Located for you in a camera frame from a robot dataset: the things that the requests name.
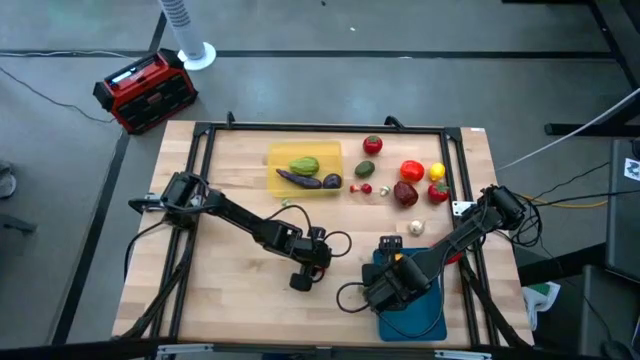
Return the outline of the dark red bell pepper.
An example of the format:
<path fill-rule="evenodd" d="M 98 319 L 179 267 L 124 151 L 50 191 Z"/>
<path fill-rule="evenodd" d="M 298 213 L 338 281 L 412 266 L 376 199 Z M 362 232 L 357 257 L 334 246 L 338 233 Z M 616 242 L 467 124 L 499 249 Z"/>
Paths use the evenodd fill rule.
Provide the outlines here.
<path fill-rule="evenodd" d="M 407 182 L 398 181 L 393 187 L 393 195 L 397 204 L 402 207 L 411 207 L 415 205 L 419 199 L 416 189 Z"/>

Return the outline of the red round fruit green top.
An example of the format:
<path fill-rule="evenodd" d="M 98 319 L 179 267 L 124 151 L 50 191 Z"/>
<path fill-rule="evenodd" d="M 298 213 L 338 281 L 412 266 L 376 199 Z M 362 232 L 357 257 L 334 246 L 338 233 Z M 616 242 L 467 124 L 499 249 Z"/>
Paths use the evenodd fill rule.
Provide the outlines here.
<path fill-rule="evenodd" d="M 456 263 L 464 255 L 464 252 L 452 245 L 445 245 L 440 248 L 438 265 L 445 267 L 448 264 Z"/>

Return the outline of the long purple eggplant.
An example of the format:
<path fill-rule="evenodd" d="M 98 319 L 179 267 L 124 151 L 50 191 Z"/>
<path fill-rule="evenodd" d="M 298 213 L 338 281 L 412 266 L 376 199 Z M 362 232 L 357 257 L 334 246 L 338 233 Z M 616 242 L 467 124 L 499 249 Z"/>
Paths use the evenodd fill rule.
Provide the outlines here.
<path fill-rule="evenodd" d="M 276 173 L 283 179 L 304 189 L 321 189 L 323 187 L 322 182 L 313 177 L 298 175 L 282 169 L 276 169 Z"/>

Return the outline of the red strawberry green leaves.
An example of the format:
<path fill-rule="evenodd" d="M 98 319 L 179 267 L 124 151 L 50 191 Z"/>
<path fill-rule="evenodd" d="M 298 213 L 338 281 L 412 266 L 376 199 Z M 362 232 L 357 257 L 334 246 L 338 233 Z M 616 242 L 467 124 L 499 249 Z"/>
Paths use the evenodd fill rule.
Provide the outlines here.
<path fill-rule="evenodd" d="M 432 204 L 440 204 L 449 200 L 450 188 L 444 183 L 432 183 L 427 190 L 428 200 Z"/>

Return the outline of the blue plastic basket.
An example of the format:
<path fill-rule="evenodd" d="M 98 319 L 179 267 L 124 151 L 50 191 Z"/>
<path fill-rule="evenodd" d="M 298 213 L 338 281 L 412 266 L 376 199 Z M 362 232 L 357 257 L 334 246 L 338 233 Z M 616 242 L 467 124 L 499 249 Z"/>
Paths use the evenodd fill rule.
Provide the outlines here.
<path fill-rule="evenodd" d="M 425 295 L 404 310 L 385 311 L 377 320 L 378 334 L 385 342 L 434 342 L 447 338 L 446 320 L 438 280 Z"/>

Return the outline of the yellow translucent plastic basket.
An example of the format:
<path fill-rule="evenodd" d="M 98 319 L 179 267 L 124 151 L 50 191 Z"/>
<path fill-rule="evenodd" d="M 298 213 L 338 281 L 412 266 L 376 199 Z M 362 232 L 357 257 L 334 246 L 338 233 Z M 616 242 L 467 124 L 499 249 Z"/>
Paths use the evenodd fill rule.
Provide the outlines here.
<path fill-rule="evenodd" d="M 344 178 L 341 143 L 338 141 L 272 143 L 267 154 L 267 190 L 277 198 L 324 197 L 337 195 L 343 188 L 304 189 L 280 176 L 276 170 L 290 171 L 290 163 L 303 157 L 313 157 L 319 170 L 313 178 L 322 182 L 332 173 Z"/>

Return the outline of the white and green bag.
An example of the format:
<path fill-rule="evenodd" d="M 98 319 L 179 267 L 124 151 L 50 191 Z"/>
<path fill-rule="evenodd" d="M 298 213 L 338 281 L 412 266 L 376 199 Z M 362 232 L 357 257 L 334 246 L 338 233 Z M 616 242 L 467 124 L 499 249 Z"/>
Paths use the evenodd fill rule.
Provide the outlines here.
<path fill-rule="evenodd" d="M 555 282 L 546 282 L 522 288 L 529 325 L 535 331 L 538 314 L 551 309 L 560 292 L 561 286 Z"/>

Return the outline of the black cabinet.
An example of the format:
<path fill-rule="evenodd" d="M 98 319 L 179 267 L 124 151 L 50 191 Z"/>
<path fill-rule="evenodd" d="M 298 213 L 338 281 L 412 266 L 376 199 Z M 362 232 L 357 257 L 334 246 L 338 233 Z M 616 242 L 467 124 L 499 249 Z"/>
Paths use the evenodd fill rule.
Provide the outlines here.
<path fill-rule="evenodd" d="M 626 158 L 640 161 L 640 140 L 615 140 L 611 150 L 605 264 L 640 282 L 640 182 L 624 176 Z"/>

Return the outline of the red and black radio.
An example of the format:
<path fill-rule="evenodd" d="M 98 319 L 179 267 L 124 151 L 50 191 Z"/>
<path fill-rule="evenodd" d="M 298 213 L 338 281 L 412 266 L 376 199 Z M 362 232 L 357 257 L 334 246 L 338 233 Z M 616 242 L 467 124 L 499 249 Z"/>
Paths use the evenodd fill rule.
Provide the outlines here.
<path fill-rule="evenodd" d="M 130 135 L 140 135 L 198 96 L 178 53 L 166 48 L 96 82 L 93 96 Z"/>

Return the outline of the white tower fan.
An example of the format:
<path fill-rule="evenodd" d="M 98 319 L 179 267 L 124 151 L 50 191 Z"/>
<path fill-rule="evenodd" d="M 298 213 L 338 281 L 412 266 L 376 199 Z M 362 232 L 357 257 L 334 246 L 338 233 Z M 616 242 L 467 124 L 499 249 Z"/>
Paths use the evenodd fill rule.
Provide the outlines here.
<path fill-rule="evenodd" d="M 203 70 L 216 59 L 213 45 L 204 41 L 193 24 L 184 0 L 158 0 L 179 45 L 178 58 L 188 71 Z"/>

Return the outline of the black chair leg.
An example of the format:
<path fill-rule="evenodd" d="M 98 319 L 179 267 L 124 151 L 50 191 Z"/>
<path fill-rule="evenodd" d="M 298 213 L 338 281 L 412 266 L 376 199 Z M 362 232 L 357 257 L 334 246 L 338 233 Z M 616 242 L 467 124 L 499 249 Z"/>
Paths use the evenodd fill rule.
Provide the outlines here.
<path fill-rule="evenodd" d="M 6 214 L 0 214 L 0 227 L 17 230 L 21 233 L 33 233 L 37 229 L 35 224 Z"/>

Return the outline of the black table frame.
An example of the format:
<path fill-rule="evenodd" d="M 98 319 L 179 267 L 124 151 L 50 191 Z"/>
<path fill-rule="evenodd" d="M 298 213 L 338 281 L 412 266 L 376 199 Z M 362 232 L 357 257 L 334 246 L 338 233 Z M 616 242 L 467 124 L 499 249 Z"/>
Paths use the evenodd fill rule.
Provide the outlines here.
<path fill-rule="evenodd" d="M 195 121 L 169 121 L 155 163 L 149 191 L 160 193 L 171 175 L 188 164 Z M 466 159 L 466 177 L 456 166 L 457 144 L 449 143 L 458 198 L 478 198 L 480 190 L 497 184 L 493 159 L 484 129 L 427 128 L 392 125 L 320 125 L 213 123 L 212 155 L 208 181 L 231 200 L 266 216 L 281 206 L 267 190 L 267 156 L 271 144 L 279 142 L 341 142 L 345 188 L 339 195 L 292 199 L 328 231 L 342 230 L 353 239 L 345 257 L 332 261 L 324 279 L 312 290 L 302 293 L 288 285 L 290 274 L 298 266 L 268 253 L 248 234 L 218 218 L 202 217 L 195 240 L 195 256 L 186 285 L 177 340 L 182 343 L 206 342 L 223 345 L 310 345 L 339 348 L 453 348 L 471 347 L 466 321 L 463 285 L 458 268 L 445 270 L 444 315 L 447 338 L 440 342 L 383 342 L 377 331 L 377 319 L 370 311 L 359 314 L 341 312 L 335 303 L 339 286 L 360 280 L 361 264 L 371 259 L 381 235 L 400 233 L 407 247 L 429 246 L 452 230 L 449 205 L 432 206 L 422 195 L 418 204 L 400 210 L 392 196 L 375 194 L 380 186 L 392 185 L 400 163 L 415 159 L 425 165 L 442 161 L 440 135 L 452 142 L 461 140 L 460 152 Z M 354 183 L 353 166 L 364 157 L 361 142 L 366 135 L 382 135 L 384 146 L 375 159 L 376 172 L 371 180 L 371 195 L 349 192 Z M 407 230 L 411 220 L 426 220 L 426 231 L 412 238 Z M 138 240 L 112 334 L 129 330 L 158 293 L 171 229 L 162 226 Z M 527 342 L 529 330 L 519 275 L 512 245 L 499 234 L 489 234 L 483 247 L 485 268 L 491 295 L 509 323 Z"/>

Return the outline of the black desk frame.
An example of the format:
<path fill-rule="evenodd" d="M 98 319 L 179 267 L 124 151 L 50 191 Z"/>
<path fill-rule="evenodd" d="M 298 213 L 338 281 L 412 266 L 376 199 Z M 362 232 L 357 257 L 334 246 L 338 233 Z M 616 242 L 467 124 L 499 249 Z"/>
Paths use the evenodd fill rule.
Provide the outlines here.
<path fill-rule="evenodd" d="M 623 72 L 628 85 L 633 90 L 640 88 L 640 81 L 635 77 L 596 1 L 558 0 L 558 3 L 562 5 L 586 5 L 588 7 L 608 47 L 608 55 L 612 57 Z M 630 124 L 635 119 L 640 119 L 640 94 L 632 95 L 630 99 L 623 100 L 618 108 L 612 109 L 611 113 L 604 115 L 601 120 L 595 120 L 591 124 L 547 123 L 543 129 L 548 136 L 640 137 L 640 124 Z"/>

